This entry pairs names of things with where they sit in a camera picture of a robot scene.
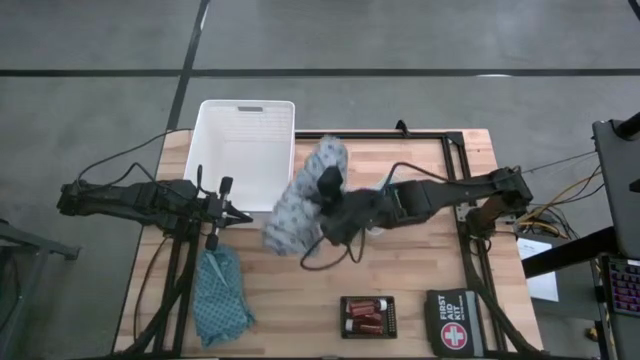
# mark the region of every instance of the yellow cable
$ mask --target yellow cable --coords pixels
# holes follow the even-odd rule
[[[552,233],[554,233],[554,234],[558,234],[558,236],[560,236],[560,237],[561,237],[561,238],[563,238],[563,239],[568,239],[567,235],[565,235],[565,234],[561,233],[561,232],[560,232],[560,230],[556,229],[555,227],[553,227],[553,226],[551,226],[551,225],[549,225],[549,224],[545,224],[545,223],[543,223],[543,222],[539,222],[539,221],[525,221],[525,222],[518,223],[518,225],[521,225],[521,226],[528,226],[528,225],[531,225],[531,226],[540,226],[540,227],[543,227],[543,228],[545,228],[545,229],[547,229],[547,230],[551,231],[551,232],[552,232]]]
[[[589,175],[588,177],[578,181],[577,183],[568,186],[567,188],[562,190],[562,192],[560,192],[560,194],[556,195],[556,197],[554,197],[551,201],[549,201],[546,205],[543,205],[543,206],[539,207],[537,210],[535,210],[535,211],[533,211],[533,212],[531,212],[531,213],[529,213],[527,215],[524,215],[521,219],[518,220],[518,222],[522,223],[523,221],[527,221],[527,220],[529,220],[531,218],[540,216],[540,214],[542,214],[545,210],[547,210],[550,206],[552,206],[556,202],[556,200],[558,200],[562,195],[564,195],[567,192],[571,191],[576,186],[578,186],[578,185],[580,185],[580,184],[582,184],[584,182],[587,182],[587,181],[589,181],[589,179],[592,179],[596,175],[600,175],[600,174],[602,174],[602,172],[598,171],[597,173],[595,173],[593,175]]]

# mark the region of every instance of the blue patterned cloth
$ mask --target blue patterned cloth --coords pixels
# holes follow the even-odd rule
[[[279,256],[304,254],[318,241],[320,205],[310,199],[318,195],[317,182],[329,166],[337,166],[342,174],[344,191],[347,183],[347,148],[335,137],[325,136],[316,144],[304,167],[285,189],[262,230],[263,244]]]
[[[240,260],[229,246],[200,255],[193,312],[203,347],[235,340],[255,323],[242,291]]]

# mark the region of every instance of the gray floor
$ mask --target gray floor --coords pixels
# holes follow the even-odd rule
[[[180,69],[198,0],[0,1],[0,69]],[[640,22],[624,0],[217,0],[195,68],[622,68],[640,64]],[[162,132],[177,78],[0,78],[0,217],[81,245],[52,260],[24,336],[23,358],[110,350],[140,226],[69,218],[62,183]],[[205,99],[296,104],[296,127],[488,128],[500,165],[531,168],[593,149],[590,124],[640,110],[637,77],[191,79],[179,118]],[[155,170],[160,142],[87,178],[108,181],[132,161]],[[536,200],[591,173],[529,174]],[[611,224],[604,193],[565,206],[588,233]],[[594,355],[588,323],[539,314],[545,348]]]

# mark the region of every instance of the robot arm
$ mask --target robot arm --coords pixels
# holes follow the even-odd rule
[[[227,201],[233,179],[225,177],[220,195],[211,192],[198,198],[198,188],[189,180],[152,181],[129,186],[95,185],[86,181],[62,186],[60,213],[68,216],[105,214],[156,225],[166,236],[186,231],[192,219],[213,225],[206,247],[214,250],[217,230],[253,221]]]
[[[465,216],[469,234],[486,237],[495,229],[495,220],[506,214],[525,211],[531,192],[519,171],[501,168],[489,174],[456,182],[411,180],[388,184],[383,191],[361,189],[339,194],[339,171],[328,168],[318,181],[322,195],[323,233],[334,245],[349,244],[362,228],[393,229],[423,223],[438,210],[488,198]]]

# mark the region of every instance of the teal cloth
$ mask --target teal cloth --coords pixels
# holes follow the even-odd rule
[[[200,255],[193,312],[203,347],[235,340],[255,323],[243,294],[240,260],[231,247],[218,244]]]

